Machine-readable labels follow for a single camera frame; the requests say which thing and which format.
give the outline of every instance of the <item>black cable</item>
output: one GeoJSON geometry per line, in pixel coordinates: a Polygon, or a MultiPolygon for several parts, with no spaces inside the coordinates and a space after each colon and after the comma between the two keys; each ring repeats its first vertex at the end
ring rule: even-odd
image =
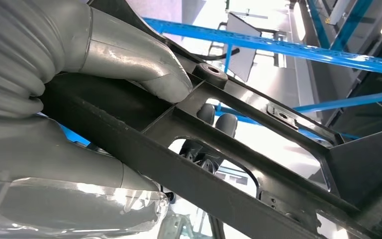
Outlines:
{"type": "MultiPolygon", "coordinates": [[[[233,49],[231,56],[238,54],[239,51],[240,51],[239,48],[233,49]]],[[[222,54],[220,56],[205,56],[205,55],[198,55],[198,54],[194,54],[194,55],[205,61],[216,61],[216,60],[221,60],[226,58],[226,54],[222,54]]]]}

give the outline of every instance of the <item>blue metal beam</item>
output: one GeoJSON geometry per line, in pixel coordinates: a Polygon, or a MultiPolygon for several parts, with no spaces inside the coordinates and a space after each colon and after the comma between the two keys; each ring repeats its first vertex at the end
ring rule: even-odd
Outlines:
{"type": "Polygon", "coordinates": [[[314,0],[307,0],[309,14],[311,15],[312,22],[314,23],[315,32],[317,33],[318,42],[322,48],[330,48],[329,38],[327,38],[326,31],[324,30],[323,22],[321,21],[320,14],[314,0]]]}
{"type": "Polygon", "coordinates": [[[228,72],[229,69],[229,62],[230,62],[230,57],[232,55],[232,45],[228,44],[228,49],[226,51],[226,60],[225,60],[225,73],[228,72]]]}
{"type": "Polygon", "coordinates": [[[355,3],[351,13],[336,35],[336,38],[333,41],[330,49],[336,51],[344,50],[349,38],[352,36],[352,33],[354,33],[355,29],[357,28],[358,24],[360,23],[372,2],[373,0],[358,0],[355,3]]]}
{"type": "Polygon", "coordinates": [[[208,41],[224,42],[234,46],[272,51],[288,56],[305,58],[340,66],[382,73],[382,58],[334,51],[314,46],[276,41],[272,39],[248,36],[235,32],[192,26],[169,21],[145,18],[154,29],[174,35],[192,37],[208,41]]]}
{"type": "Polygon", "coordinates": [[[352,98],[347,98],[343,100],[323,102],[323,103],[308,105],[308,106],[299,106],[293,109],[300,113],[307,113],[307,112],[332,110],[332,109],[338,109],[338,108],[344,108],[344,107],[350,107],[350,106],[360,106],[360,105],[366,105],[366,104],[371,104],[376,102],[382,102],[382,93],[367,95],[367,96],[352,97],[352,98]]]}

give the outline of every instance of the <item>rubber grommet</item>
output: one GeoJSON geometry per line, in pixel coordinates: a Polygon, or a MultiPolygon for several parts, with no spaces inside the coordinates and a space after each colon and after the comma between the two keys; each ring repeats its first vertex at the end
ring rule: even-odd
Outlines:
{"type": "Polygon", "coordinates": [[[221,89],[225,88],[228,81],[228,76],[223,71],[206,63],[198,64],[192,74],[221,89]]]}

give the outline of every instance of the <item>transparent plastic sheet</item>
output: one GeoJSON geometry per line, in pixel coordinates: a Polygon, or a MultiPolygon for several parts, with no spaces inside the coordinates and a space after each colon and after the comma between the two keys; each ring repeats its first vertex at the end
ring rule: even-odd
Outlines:
{"type": "Polygon", "coordinates": [[[0,172],[0,239],[121,237],[159,225],[169,206],[160,192],[7,175],[0,172]]]}

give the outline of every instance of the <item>black bracket hole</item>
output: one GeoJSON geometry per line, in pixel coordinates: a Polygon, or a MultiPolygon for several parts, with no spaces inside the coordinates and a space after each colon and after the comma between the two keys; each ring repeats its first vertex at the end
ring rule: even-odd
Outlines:
{"type": "Polygon", "coordinates": [[[279,115],[280,115],[282,118],[287,119],[287,116],[286,116],[286,115],[284,115],[284,114],[282,114],[282,113],[279,113],[279,115]]]}
{"type": "Polygon", "coordinates": [[[219,73],[219,70],[217,70],[216,68],[209,67],[208,69],[209,69],[210,71],[214,72],[214,73],[219,73]]]}

